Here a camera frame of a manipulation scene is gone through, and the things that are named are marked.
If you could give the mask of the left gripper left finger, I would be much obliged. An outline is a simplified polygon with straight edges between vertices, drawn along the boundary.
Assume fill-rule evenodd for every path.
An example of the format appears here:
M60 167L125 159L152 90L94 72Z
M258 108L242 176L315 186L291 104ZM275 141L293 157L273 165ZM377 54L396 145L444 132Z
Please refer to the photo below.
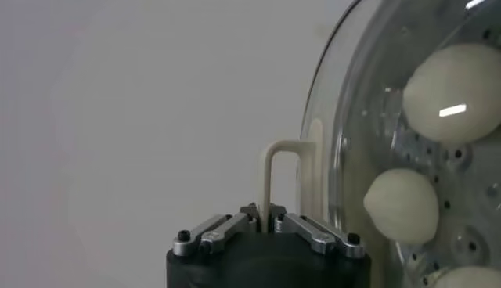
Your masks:
M256 233L258 209L255 203L240 208L236 214L216 214L191 230L181 230L172 243L172 253L189 257L199 250L216 254L238 233Z

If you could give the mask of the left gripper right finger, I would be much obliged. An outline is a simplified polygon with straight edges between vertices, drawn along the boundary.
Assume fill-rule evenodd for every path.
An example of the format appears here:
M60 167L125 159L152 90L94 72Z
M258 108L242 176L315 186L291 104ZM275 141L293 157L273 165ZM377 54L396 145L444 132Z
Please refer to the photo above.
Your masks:
M364 258L366 247L360 236L315 220L305 215L288 213L283 206L271 204L269 216L274 233L289 233L300 236L317 254L338 252L347 258Z

